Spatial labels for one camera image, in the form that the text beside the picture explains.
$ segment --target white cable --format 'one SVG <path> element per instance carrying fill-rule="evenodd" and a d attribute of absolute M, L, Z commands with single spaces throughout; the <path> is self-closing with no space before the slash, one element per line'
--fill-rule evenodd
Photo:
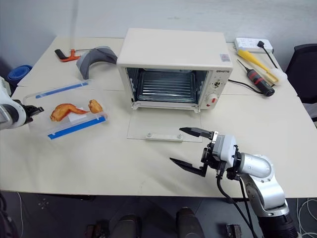
<path fill-rule="evenodd" d="M 22 231 L 21 231 L 21 235 L 20 238 L 22 238 L 23 236 L 23 230 L 24 230 L 24 225 L 23 225 L 23 217 L 22 217 L 22 199 L 20 196 L 20 193 L 18 192 L 19 198 L 20 198 L 20 211 L 21 211 L 21 223 L 22 223 Z"/>
<path fill-rule="evenodd" d="M 306 202 L 304 202 L 299 211 L 298 211 L 298 199 L 297 199 L 297 205 L 296 205 L 296 212 L 298 212 L 297 214 L 297 220 L 298 220 L 298 223 L 299 223 L 299 232 L 301 234 L 301 236 L 305 236 L 305 235 L 309 235 L 310 237 L 312 238 L 315 238 L 314 236 L 312 235 L 317 235 L 316 233 L 313 233 L 313 232 L 306 232 L 303 227 L 302 227 L 302 224 L 301 224 L 301 211 L 302 211 L 302 208 L 304 207 L 305 204 L 307 204 L 309 201 L 311 201 L 312 199 L 308 199 Z"/>
<path fill-rule="evenodd" d="M 309 201 L 315 201 L 315 202 L 317 202 L 316 199 L 308 199 L 308 198 L 307 198 L 307 201 L 308 201 L 308 202 L 309 202 Z M 307 203 L 307 210 L 308 210 L 309 214 L 312 216 L 312 218 L 314 218 L 314 219 L 317 221 L 317 218 L 316 218 L 316 217 L 311 213 L 311 211 L 309 210 L 308 203 Z"/>

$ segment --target black chair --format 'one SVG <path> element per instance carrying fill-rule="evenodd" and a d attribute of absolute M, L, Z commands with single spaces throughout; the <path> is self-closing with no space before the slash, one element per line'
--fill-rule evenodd
<path fill-rule="evenodd" d="M 286 70 L 288 81 L 315 122 L 317 121 L 317 44 L 295 46 L 294 50 Z"/>

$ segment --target white wall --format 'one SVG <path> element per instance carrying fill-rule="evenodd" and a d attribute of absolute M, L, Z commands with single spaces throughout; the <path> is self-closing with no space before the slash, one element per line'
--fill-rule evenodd
<path fill-rule="evenodd" d="M 34 64 L 56 35 L 69 36 L 72 7 L 73 0 L 0 0 L 2 58 Z M 79 0 L 77 36 L 124 37 L 129 27 L 266 38 L 285 69 L 295 45 L 317 43 L 317 1 Z"/>

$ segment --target oven label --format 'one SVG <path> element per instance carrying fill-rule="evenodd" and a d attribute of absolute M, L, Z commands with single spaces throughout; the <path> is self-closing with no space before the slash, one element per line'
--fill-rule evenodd
<path fill-rule="evenodd" d="M 220 54 L 220 58 L 222 62 L 230 62 L 230 57 L 228 54 Z"/>

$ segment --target gray plastic cover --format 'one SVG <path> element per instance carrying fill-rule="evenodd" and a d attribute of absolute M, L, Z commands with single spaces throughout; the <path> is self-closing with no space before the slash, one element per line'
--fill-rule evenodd
<path fill-rule="evenodd" d="M 84 79 L 89 78 L 89 66 L 96 62 L 117 63 L 117 56 L 108 46 L 99 46 L 84 53 L 76 65 Z"/>

